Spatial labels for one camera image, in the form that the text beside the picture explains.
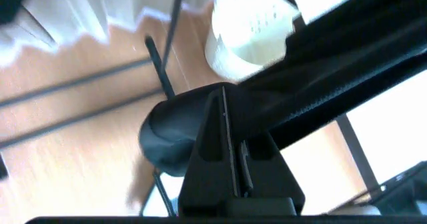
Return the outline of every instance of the white basket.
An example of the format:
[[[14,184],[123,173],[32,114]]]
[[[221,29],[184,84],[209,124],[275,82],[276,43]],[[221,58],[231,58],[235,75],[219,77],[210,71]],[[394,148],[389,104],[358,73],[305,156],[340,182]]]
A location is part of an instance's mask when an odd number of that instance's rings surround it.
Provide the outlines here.
[[[216,0],[205,56],[221,77],[241,81],[284,57],[298,14],[285,0]]]

